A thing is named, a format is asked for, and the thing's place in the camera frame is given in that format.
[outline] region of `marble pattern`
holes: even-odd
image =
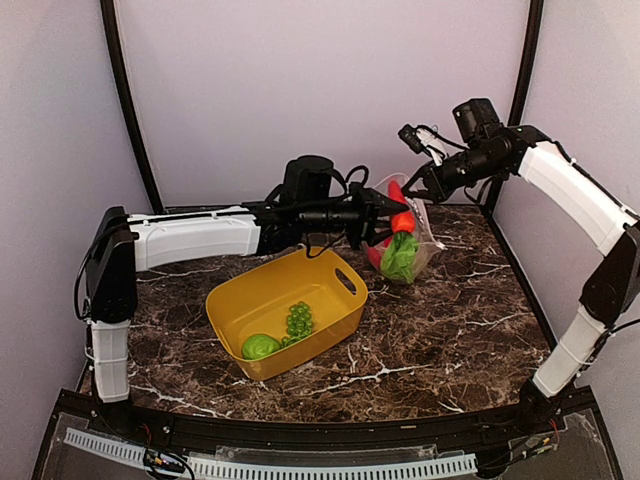
[[[205,299],[274,257],[212,258],[140,275],[129,339],[134,402],[284,422],[409,419],[515,403],[548,354],[537,320],[476,207],[432,206],[429,218],[447,249],[411,286],[386,281],[339,245],[370,291],[359,329],[265,382],[246,378],[225,352]]]

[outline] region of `yellow plastic container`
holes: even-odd
[[[341,280],[340,273],[348,280]],[[332,251],[314,259],[299,251],[216,287],[207,298],[207,314],[220,342],[244,373],[253,380],[266,380],[311,360],[355,332],[368,295],[360,276]],[[311,335],[260,360],[243,359],[242,345],[251,335],[264,333],[278,341],[287,335],[289,307],[300,301],[311,307]]]

